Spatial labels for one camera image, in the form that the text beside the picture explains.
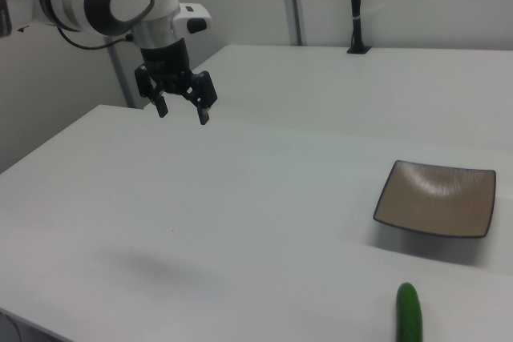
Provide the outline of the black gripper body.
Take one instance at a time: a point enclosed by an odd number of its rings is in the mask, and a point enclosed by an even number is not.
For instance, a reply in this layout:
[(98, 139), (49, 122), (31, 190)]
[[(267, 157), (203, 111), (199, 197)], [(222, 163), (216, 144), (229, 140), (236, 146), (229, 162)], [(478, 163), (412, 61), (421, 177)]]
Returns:
[(140, 53), (154, 84), (162, 86), (164, 92), (182, 95), (186, 74), (192, 73), (185, 39), (166, 47), (140, 48)]

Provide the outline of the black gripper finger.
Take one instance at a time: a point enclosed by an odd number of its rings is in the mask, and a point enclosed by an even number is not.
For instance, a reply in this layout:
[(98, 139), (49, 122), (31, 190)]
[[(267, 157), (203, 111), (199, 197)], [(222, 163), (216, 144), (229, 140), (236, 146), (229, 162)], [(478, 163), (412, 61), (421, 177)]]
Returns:
[(159, 84), (154, 84), (145, 65), (140, 65), (135, 70), (135, 80), (139, 95), (148, 99), (155, 107), (160, 118), (168, 114), (168, 107), (163, 96), (163, 88)]
[(205, 70), (198, 74), (186, 74), (183, 96), (196, 109), (201, 125), (209, 120), (209, 110), (217, 100), (216, 89), (211, 75)]

